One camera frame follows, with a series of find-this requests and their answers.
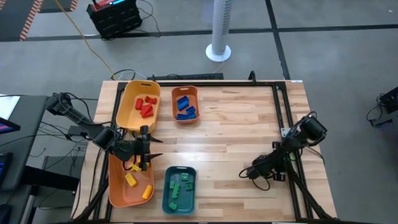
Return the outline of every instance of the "yellow tray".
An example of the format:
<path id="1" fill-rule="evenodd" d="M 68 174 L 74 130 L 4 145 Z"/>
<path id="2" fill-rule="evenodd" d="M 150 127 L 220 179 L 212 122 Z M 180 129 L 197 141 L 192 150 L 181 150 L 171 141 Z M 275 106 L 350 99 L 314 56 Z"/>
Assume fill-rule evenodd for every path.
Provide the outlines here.
<path id="1" fill-rule="evenodd" d="M 156 98 L 157 102 L 152 105 L 154 115 L 149 118 L 142 118 L 140 110 L 135 109 L 136 100 L 142 98 L 144 104 L 145 97 Z M 143 125 L 148 125 L 149 133 L 155 129 L 157 113 L 160 105 L 160 85 L 152 81 L 131 81 L 126 85 L 124 94 L 120 102 L 118 114 L 116 115 L 116 123 L 119 127 L 135 131 L 139 133 L 139 129 Z"/>

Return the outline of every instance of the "black desk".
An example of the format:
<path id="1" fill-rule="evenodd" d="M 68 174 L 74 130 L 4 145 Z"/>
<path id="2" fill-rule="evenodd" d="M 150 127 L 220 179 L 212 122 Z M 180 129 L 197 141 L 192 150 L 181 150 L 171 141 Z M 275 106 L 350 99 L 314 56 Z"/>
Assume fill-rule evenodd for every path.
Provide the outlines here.
<path id="1" fill-rule="evenodd" d="M 0 204 L 8 202 L 12 207 L 10 223 L 21 222 L 29 195 L 36 191 L 33 190 L 36 186 L 76 190 L 78 185 L 77 178 L 26 166 L 35 140 L 34 135 L 37 134 L 43 118 L 46 100 L 47 96 L 22 96 L 9 118 L 9 121 L 20 125 L 21 130 L 0 135 L 0 145 L 32 136 L 0 147 L 1 152 L 12 152 L 10 167 L 0 188 Z"/>
<path id="2" fill-rule="evenodd" d="M 0 134 L 0 145 L 37 133 L 44 114 L 46 96 L 22 96 L 9 121 L 21 126 L 20 131 Z M 1 190 L 15 189 L 21 180 L 35 137 L 24 138 L 0 147 L 1 152 L 12 152 L 12 162 L 1 185 Z"/>
<path id="3" fill-rule="evenodd" d="M 10 224 L 21 222 L 31 191 L 32 186 L 21 185 L 14 190 L 0 192 L 0 205 L 5 204 L 10 198 L 8 201 L 8 205 L 11 206 Z"/>

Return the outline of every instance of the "teal bin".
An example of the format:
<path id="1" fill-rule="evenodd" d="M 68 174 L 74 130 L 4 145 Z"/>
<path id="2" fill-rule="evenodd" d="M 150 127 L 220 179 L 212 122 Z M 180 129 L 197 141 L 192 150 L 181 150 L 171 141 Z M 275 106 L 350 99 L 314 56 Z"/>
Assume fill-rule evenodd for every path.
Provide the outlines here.
<path id="1" fill-rule="evenodd" d="M 183 174 L 188 174 L 188 179 L 183 180 Z M 195 213 L 195 182 L 197 172 L 192 167 L 172 166 L 166 170 L 162 209 L 170 215 L 193 215 Z M 174 189 L 170 188 L 170 183 L 178 184 L 180 190 L 178 197 L 172 198 Z M 170 208 L 171 203 L 177 204 L 174 210 Z"/>

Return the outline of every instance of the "hazard tape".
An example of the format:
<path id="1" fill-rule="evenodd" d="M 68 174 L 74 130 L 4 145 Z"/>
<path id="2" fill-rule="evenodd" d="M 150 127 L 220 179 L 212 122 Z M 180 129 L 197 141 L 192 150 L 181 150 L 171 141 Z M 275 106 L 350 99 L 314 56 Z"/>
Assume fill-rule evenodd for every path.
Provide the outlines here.
<path id="1" fill-rule="evenodd" d="M 78 0 L 72 0 L 72 3 L 71 3 L 71 5 L 70 5 L 70 10 L 71 10 L 71 11 L 74 11 L 74 10 L 76 9 L 76 7 L 77 7 L 77 2 L 78 2 Z"/>
<path id="2" fill-rule="evenodd" d="M 27 37 L 27 33 L 29 32 L 30 26 L 33 23 L 33 18 L 35 17 L 36 13 L 40 12 L 40 8 L 42 7 L 43 0 L 35 0 L 33 2 L 32 9 L 30 9 L 29 15 L 25 21 L 24 28 L 22 28 L 21 34 L 19 36 L 19 40 L 23 41 Z"/>

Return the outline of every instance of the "orange tray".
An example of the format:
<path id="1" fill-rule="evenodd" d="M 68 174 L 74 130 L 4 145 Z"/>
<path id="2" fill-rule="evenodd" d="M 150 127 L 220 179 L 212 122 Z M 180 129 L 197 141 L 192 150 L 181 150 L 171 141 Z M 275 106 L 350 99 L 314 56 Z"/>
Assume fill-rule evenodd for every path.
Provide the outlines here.
<path id="1" fill-rule="evenodd" d="M 126 162 L 126 167 L 134 161 L 134 157 L 130 161 Z M 130 170 L 123 169 L 123 163 L 116 156 L 109 154 L 109 201 L 117 208 L 124 208 L 133 205 L 139 205 L 149 201 L 153 194 L 154 189 L 148 199 L 142 198 L 142 194 L 148 185 L 155 186 L 154 184 L 154 173 L 153 163 L 146 171 L 132 172 Z M 124 176 L 127 173 L 132 173 L 136 178 L 138 185 L 130 187 Z"/>
<path id="2" fill-rule="evenodd" d="M 183 98 L 184 96 L 187 96 L 189 99 L 189 108 L 190 106 L 195 107 L 196 111 L 196 118 L 195 119 L 188 119 L 188 120 L 177 120 L 177 114 L 186 114 L 187 108 L 184 110 L 179 111 L 178 110 L 178 105 L 177 105 L 177 100 Z M 181 86 L 181 87 L 176 87 L 172 90 L 172 104 L 173 104 L 173 119 L 178 123 L 178 124 L 193 124 L 199 120 L 199 106 L 198 106 L 198 89 L 194 86 Z"/>
<path id="3" fill-rule="evenodd" d="M 144 104 L 145 97 L 156 98 L 157 103 L 152 105 L 154 115 L 149 118 L 142 118 L 140 111 L 135 109 L 136 100 L 142 98 Z M 149 133 L 155 129 L 157 113 L 160 104 L 160 86 L 152 81 L 131 81 L 126 85 L 124 94 L 120 102 L 118 114 L 116 115 L 116 123 L 121 128 L 128 129 L 139 133 L 139 129 L 143 125 L 148 125 Z"/>

